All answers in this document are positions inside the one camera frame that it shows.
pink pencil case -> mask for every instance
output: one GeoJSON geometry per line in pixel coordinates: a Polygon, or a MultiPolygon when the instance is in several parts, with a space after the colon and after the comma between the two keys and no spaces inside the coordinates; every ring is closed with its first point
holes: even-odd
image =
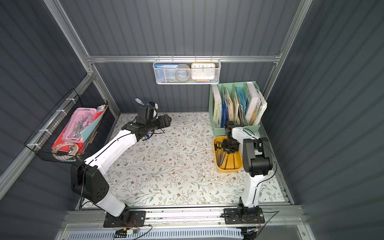
{"type": "Polygon", "coordinates": [[[96,114],[97,110],[95,108],[76,109],[71,116],[61,140],[64,142],[84,142],[81,132],[94,121],[96,114]]]}

white wire basket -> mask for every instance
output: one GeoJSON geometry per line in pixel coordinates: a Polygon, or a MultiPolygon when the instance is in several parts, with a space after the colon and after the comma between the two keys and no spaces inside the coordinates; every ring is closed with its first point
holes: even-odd
{"type": "Polygon", "coordinates": [[[220,59],[170,62],[157,58],[153,61],[157,84],[217,84],[220,69],[220,59]]]}

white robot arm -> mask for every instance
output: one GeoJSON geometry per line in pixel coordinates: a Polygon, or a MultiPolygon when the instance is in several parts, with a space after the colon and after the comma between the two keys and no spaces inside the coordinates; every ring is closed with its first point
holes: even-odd
{"type": "Polygon", "coordinates": [[[157,104],[149,102],[140,106],[134,121],[125,124],[121,131],[102,149],[83,162],[76,161],[71,165],[71,188],[80,196],[87,198],[108,214],[104,227],[126,226],[130,221],[129,207],[118,200],[109,189],[104,178],[106,171],[129,147],[155,130],[169,127],[171,118],[164,114],[157,116],[157,104]]]}
{"type": "Polygon", "coordinates": [[[232,121],[226,122],[225,131],[228,138],[223,141],[222,148],[228,153],[240,150],[244,170],[248,173],[238,205],[238,217],[242,219],[241,222],[247,222],[247,219],[257,216],[263,222],[262,210],[258,205],[261,182],[268,179],[267,174],[273,167],[269,141],[255,136],[243,126],[235,126],[232,121]]]}

yellow clock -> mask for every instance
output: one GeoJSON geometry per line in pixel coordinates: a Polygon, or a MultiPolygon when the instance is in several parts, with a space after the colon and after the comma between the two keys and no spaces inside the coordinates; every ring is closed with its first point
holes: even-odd
{"type": "Polygon", "coordinates": [[[214,63],[193,63],[191,64],[191,78],[196,81],[207,81],[215,79],[214,63]]]}

corrugated metal wall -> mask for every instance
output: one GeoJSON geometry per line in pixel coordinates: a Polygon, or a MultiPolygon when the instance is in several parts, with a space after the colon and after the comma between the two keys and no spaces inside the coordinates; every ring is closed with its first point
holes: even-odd
{"type": "MultiPolygon", "coordinates": [[[[299,0],[66,0],[61,4],[90,55],[275,55],[299,0]]],[[[157,85],[150,63],[96,63],[121,112],[134,99],[161,111],[207,111],[209,86],[157,85]]],[[[223,63],[220,82],[257,81],[273,63],[223,63]]]]}
{"type": "MultiPolygon", "coordinates": [[[[154,101],[162,112],[208,111],[209,85],[159,85],[152,63],[96,63],[122,113],[135,113],[135,98],[154,101]]],[[[273,63],[222,63],[221,83],[257,81],[260,88],[273,63]]]]}
{"type": "Polygon", "coordinates": [[[278,54],[300,1],[61,1],[90,55],[278,54]]]}
{"type": "MultiPolygon", "coordinates": [[[[0,1],[0,174],[86,72],[43,1],[0,1]]],[[[53,239],[78,197],[69,164],[35,157],[0,200],[1,239],[53,239]]]]}
{"type": "Polygon", "coordinates": [[[86,75],[43,1],[0,2],[0,173],[86,75]]]}
{"type": "Polygon", "coordinates": [[[384,2],[314,1],[264,126],[317,239],[382,239],[384,2]]]}

